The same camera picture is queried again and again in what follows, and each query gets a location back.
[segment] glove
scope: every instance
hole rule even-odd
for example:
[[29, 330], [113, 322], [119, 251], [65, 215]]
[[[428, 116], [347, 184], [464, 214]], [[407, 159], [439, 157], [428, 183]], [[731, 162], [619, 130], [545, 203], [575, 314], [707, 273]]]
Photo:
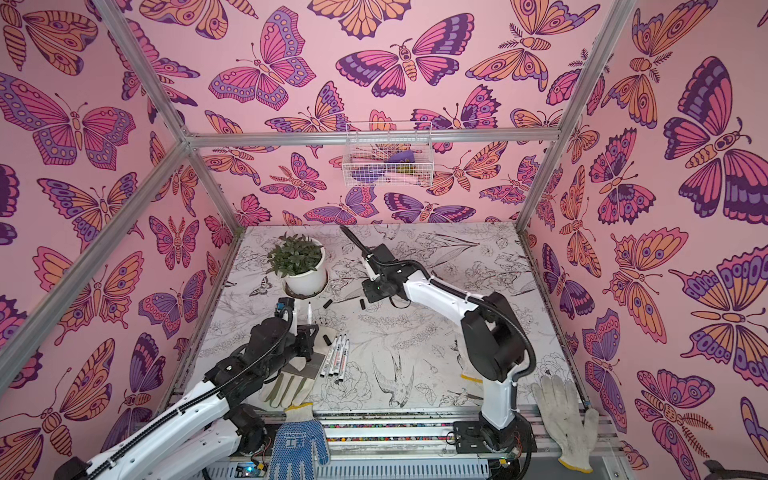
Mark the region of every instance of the glove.
[[563, 451], [560, 463], [570, 470], [592, 473], [589, 453], [598, 441], [598, 411], [587, 410], [581, 424], [579, 396], [571, 380], [563, 384], [559, 376], [543, 376], [541, 385], [534, 383], [532, 388], [544, 427]]
[[323, 426], [312, 416], [312, 404], [286, 409], [286, 422], [277, 430], [268, 480], [313, 480], [314, 455], [328, 463], [328, 445]]

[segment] wire basket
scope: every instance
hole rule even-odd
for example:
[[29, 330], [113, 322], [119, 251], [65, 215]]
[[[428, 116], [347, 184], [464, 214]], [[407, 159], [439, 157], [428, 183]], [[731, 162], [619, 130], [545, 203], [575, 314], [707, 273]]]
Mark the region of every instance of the wire basket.
[[[390, 121], [387, 124], [391, 129], [382, 137], [384, 131], [370, 130], [373, 123], [347, 124], [341, 163], [344, 184], [347, 187], [383, 184], [431, 187], [435, 172], [432, 124], [416, 130], [411, 121]], [[407, 128], [396, 130], [398, 126]]]

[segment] green plant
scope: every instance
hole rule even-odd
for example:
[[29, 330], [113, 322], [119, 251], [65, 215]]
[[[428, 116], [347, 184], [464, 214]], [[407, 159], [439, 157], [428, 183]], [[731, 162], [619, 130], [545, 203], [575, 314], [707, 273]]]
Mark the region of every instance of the green plant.
[[281, 277], [285, 277], [317, 270], [315, 267], [323, 258], [319, 245], [313, 243], [309, 237], [300, 236], [298, 233], [288, 237], [286, 232], [278, 238], [283, 242], [266, 255], [272, 267], [267, 273], [277, 272]]

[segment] potted plant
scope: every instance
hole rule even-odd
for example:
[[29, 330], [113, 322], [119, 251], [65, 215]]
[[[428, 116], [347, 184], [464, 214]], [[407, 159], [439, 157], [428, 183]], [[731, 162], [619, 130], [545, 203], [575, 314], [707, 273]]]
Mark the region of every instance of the potted plant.
[[289, 292], [304, 298], [315, 296], [325, 288], [327, 275], [324, 263], [326, 249], [323, 245], [306, 235], [298, 233], [278, 237], [278, 243], [267, 255], [271, 268], [285, 279]]

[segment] beige glove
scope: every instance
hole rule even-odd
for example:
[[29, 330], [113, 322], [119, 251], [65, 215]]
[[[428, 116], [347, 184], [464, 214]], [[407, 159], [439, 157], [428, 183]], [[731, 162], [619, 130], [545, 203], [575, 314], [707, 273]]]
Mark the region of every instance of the beige glove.
[[579, 395], [571, 380], [563, 384], [559, 376], [543, 376], [541, 385], [534, 383], [532, 388], [544, 427], [563, 451], [560, 463], [570, 470], [592, 473], [589, 454], [598, 442], [598, 411], [587, 410], [581, 424]]

